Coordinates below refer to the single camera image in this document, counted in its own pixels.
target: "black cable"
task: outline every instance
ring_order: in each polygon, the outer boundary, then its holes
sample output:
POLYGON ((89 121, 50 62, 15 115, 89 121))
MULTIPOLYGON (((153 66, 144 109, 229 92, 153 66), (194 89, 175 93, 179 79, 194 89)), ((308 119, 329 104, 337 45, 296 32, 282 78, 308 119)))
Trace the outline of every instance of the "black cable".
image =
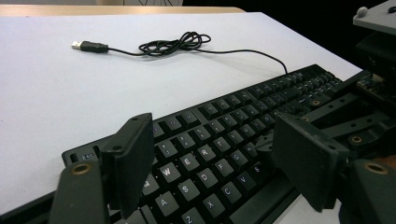
POLYGON ((119 53, 124 53, 132 56, 151 56, 151 57, 164 57, 167 55, 170 55, 178 50, 186 50, 186 51, 199 51, 203 53, 211 53, 211 54, 228 54, 228 53, 238 53, 238 52, 252 52, 252 53, 257 53, 260 55, 263 55, 265 57, 268 57, 270 59, 273 59, 277 62, 279 62, 282 66, 283 69, 285 70, 285 74, 288 73, 288 69, 286 68, 286 65, 282 63, 279 59, 263 53, 261 51, 257 51, 254 49, 235 49, 235 50, 226 50, 226 51, 213 51, 213 50, 204 50, 200 49, 200 47, 204 43, 208 43, 211 41, 211 37, 209 35, 199 35, 196 32, 187 32, 185 33, 180 39, 176 40, 155 40, 148 42, 146 44, 142 44, 139 46, 139 49, 142 51, 142 53, 132 53, 120 49, 113 49, 109 48, 108 45, 104 44, 99 44, 99 43, 92 43, 89 41, 82 41, 82 42, 77 42, 75 41, 72 44, 73 49, 80 49, 83 51, 90 51, 90 52, 96 52, 96 53, 105 53, 108 52, 109 50, 113 50, 119 53))

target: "key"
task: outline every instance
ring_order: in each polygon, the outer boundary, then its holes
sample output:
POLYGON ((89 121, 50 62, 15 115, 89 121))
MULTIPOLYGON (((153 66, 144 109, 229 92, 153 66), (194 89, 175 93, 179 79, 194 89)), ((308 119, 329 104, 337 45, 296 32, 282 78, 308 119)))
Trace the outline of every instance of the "key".
POLYGON ((142 214, 139 210, 135 210, 127 219, 120 222, 120 224, 124 223, 146 223, 145 219, 143 218, 142 214))
POLYGON ((162 166, 160 168, 160 173, 161 181, 166 187, 175 183, 181 177, 176 166, 172 162, 162 166))
POLYGON ((290 101, 298 96, 301 96, 303 94, 303 92, 300 91, 297 87, 291 87, 291 88, 285 89, 285 90, 281 91, 281 93, 286 99, 288 99, 288 101, 290 101))
POLYGON ((231 110, 231 107, 223 99, 217 100, 214 105, 220 114, 225 114, 231 110))
POLYGON ((260 119, 266 124, 266 126, 274 128, 275 119, 271 115, 264 114, 260 119))
POLYGON ((154 135, 154 142, 158 143, 166 138, 165 132, 157 122, 152 123, 152 131, 154 135))
POLYGON ((198 162, 200 162, 203 166, 207 166, 210 162, 212 162, 216 158, 216 154, 213 152, 212 148, 208 145, 204 145, 197 149, 197 153, 195 153, 198 162))
POLYGON ((250 119, 255 119, 260 115, 260 112, 253 105, 247 105, 242 110, 246 112, 250 119))
POLYGON ((166 191, 165 194, 160 195, 155 199, 157 213, 159 217, 168 218, 172 216, 179 208, 175 198, 171 192, 166 191))
POLYGON ((204 219, 194 207, 185 214, 181 215, 181 219, 185 224, 205 224, 204 219))
POLYGON ((263 124, 259 119, 254 119, 250 122, 250 126, 256 131, 256 133, 261 133, 266 130, 267 126, 263 124))
POLYGON ((244 138, 237 131, 227 133, 226 136, 232 148, 239 147, 244 142, 244 138))
POLYGON ((148 224, 157 224, 157 221, 155 220, 154 215, 152 215, 151 210, 149 209, 149 207, 147 205, 141 207, 140 211, 142 212, 142 214, 145 217, 148 224))
POLYGON ((239 129, 239 132, 241 133, 241 135, 243 136, 244 139, 249 139, 254 137, 254 135, 256 135, 256 132, 254 132, 254 130, 248 125, 245 124, 244 126, 242 126, 239 129))
POLYGON ((250 96, 245 91, 240 91, 238 96, 239 99, 241 99, 242 105, 250 104, 252 102, 250 96))
POLYGON ((239 150, 231 153, 229 158, 229 163, 236 171, 242 170, 248 164, 248 159, 239 150))
POLYGON ((230 131, 238 124, 231 115, 226 115, 219 119, 219 121, 227 131, 230 131))
POLYGON ((203 210, 205 212, 207 223, 217 222, 217 220, 219 220, 221 215, 225 212, 225 207, 216 194, 211 194, 209 197, 205 198, 203 200, 203 204, 203 210))
POLYGON ((225 128, 220 124, 218 120, 213 120, 206 125, 209 132, 212 134, 213 137, 217 137, 221 133, 225 131, 225 128))
POLYGON ((242 199, 242 194, 235 187, 233 182, 228 182, 226 185, 224 185, 220 189, 218 195, 219 199, 223 202, 228 210, 232 209, 242 199))
POLYGON ((225 98, 225 101, 233 109, 236 109, 242 105, 242 102, 235 95, 230 95, 229 97, 225 98))
POLYGON ((160 143, 158 146, 156 146, 156 150, 158 151, 157 156, 162 162, 169 162, 173 160, 178 154, 177 149, 171 141, 160 143))
POLYGON ((198 198, 200 192, 198 188, 195 187, 194 183, 192 183, 190 179, 187 179, 177 186, 177 195, 184 205, 188 205, 188 203, 198 198))
POLYGON ((194 128, 190 132, 190 134, 192 138, 195 140, 195 143, 198 143, 199 146, 206 144, 206 142, 211 137, 210 133, 207 131, 206 128, 204 128, 204 126, 199 126, 197 128, 194 128))
POLYGON ((250 93, 254 95, 257 99, 261 99, 265 95, 265 91, 259 87, 259 86, 254 86, 249 89, 250 93))
POLYGON ((192 156, 191 153, 180 157, 179 161, 181 163, 180 171, 184 175, 191 175, 200 166, 199 162, 194 158, 194 156, 192 156))
POLYGON ((234 183, 245 197, 257 187, 256 181, 246 171, 239 175, 234 183))
POLYGON ((202 193, 208 193, 219 183, 219 181, 208 168, 198 173, 197 177, 198 178, 196 183, 201 189, 200 191, 202 193))
POLYGON ((293 185, 285 176, 276 176, 254 194, 246 203, 233 212, 230 223, 257 223, 266 217, 293 190, 293 185))
POLYGON ((217 161, 214 165, 213 173, 222 182, 233 174, 233 167, 225 159, 217 161))
POLYGON ((267 112, 270 110, 270 108, 268 107, 268 105, 266 105, 265 103, 263 103, 262 101, 258 101, 256 103, 253 104, 254 106, 256 106, 256 108, 259 110, 260 114, 267 112))
POLYGON ((213 141, 213 150, 220 157, 222 157, 225 154, 227 154, 227 152, 230 149, 231 149, 230 144, 228 144, 228 142, 225 141, 223 137, 220 137, 220 138, 216 139, 215 141, 213 141))
POLYGON ((259 184, 261 185, 264 183, 266 180, 271 177, 272 172, 269 171, 268 169, 265 169, 262 164, 258 161, 251 167, 247 169, 247 173, 250 174, 251 177, 259 184))
POLYGON ((277 106, 277 104, 276 104, 276 102, 273 100, 273 99, 271 99, 270 97, 264 97, 263 99, 262 99, 262 101, 270 108, 270 109, 272 109, 272 108, 274 108, 274 107, 276 107, 277 106))
POLYGON ((207 119, 213 119, 220 114, 220 112, 210 103, 203 105, 199 110, 207 119))
POLYGON ((185 129, 190 129, 200 124, 199 120, 191 111, 186 111, 180 115, 180 122, 185 129))
POLYGON ((183 126, 181 126, 180 122, 177 120, 176 117, 170 117, 164 120, 162 125, 166 132, 169 133, 169 135, 175 135, 183 131, 183 126))
POLYGON ((258 156, 253 143, 247 143, 244 147, 242 147, 241 151, 249 161, 253 161, 258 156))
POLYGON ((183 154, 196 148, 194 140, 192 140, 188 133, 182 133, 181 135, 179 135, 175 139, 175 142, 177 149, 183 154))
POLYGON ((233 118, 236 120, 236 122, 238 122, 239 125, 242 125, 249 119, 248 115, 245 114, 245 112, 243 112, 240 109, 233 112, 232 115, 233 115, 233 118))
POLYGON ((149 174, 148 179, 143 185, 142 193, 145 197, 149 197, 150 195, 153 195, 159 188, 160 186, 158 186, 154 176, 152 176, 152 174, 149 174))
POLYGON ((265 91, 265 95, 271 94, 272 92, 275 91, 267 83, 262 83, 262 89, 265 91))
POLYGON ((154 157, 154 161, 152 161, 151 168, 156 169, 159 165, 160 163, 158 162, 157 157, 154 157))

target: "usb cable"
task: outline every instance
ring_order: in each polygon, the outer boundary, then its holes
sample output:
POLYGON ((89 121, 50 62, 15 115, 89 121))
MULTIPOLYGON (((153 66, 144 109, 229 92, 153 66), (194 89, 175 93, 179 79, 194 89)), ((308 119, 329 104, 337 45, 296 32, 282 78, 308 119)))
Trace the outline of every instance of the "usb cable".
POLYGON ((147 44, 143 44, 139 46, 139 49, 142 51, 141 53, 132 53, 120 49, 109 48, 108 45, 100 44, 100 43, 92 43, 90 41, 75 41, 72 44, 73 49, 79 49, 82 51, 95 52, 95 53, 107 53, 110 50, 124 53, 132 56, 152 56, 152 57, 163 57, 170 55, 177 50, 195 50, 203 53, 212 53, 212 54, 228 54, 228 53, 237 53, 237 52, 252 52, 258 53, 265 57, 271 58, 280 64, 282 64, 283 69, 285 70, 285 74, 288 73, 288 69, 286 65, 283 64, 279 59, 263 53, 261 51, 257 51, 254 49, 235 49, 228 51, 212 51, 212 50, 204 50, 200 49, 202 44, 210 42, 211 38, 209 35, 199 35, 196 32, 187 32, 180 39, 176 40, 155 40, 151 41, 147 44))

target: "keyboard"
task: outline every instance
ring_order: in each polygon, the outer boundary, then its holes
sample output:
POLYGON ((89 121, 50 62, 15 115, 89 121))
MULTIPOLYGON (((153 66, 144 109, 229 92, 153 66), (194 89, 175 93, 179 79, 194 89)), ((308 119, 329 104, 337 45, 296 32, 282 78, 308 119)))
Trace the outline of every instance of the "keyboard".
MULTIPOLYGON (((110 211, 111 222, 274 222, 299 192, 261 160, 256 140, 270 147, 277 113, 302 116, 339 83, 313 64, 154 120, 155 159, 139 207, 127 220, 110 211)), ((64 163, 95 159, 110 138, 64 152, 64 163)))

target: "white table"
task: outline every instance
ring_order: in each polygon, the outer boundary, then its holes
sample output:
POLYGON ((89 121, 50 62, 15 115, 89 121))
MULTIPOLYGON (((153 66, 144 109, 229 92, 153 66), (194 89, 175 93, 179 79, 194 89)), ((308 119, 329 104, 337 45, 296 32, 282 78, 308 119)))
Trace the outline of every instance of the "white table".
MULTIPOLYGON (((312 63, 341 79, 360 71, 261 13, 1 17, 0 29, 0 214, 54 191, 62 152, 113 134, 134 115, 157 119, 284 74, 256 54, 153 60, 77 51, 75 40, 134 51, 196 31, 212 37, 204 49, 261 50, 290 71, 312 63)), ((337 221, 337 211, 315 217, 296 203, 281 223, 337 221)))

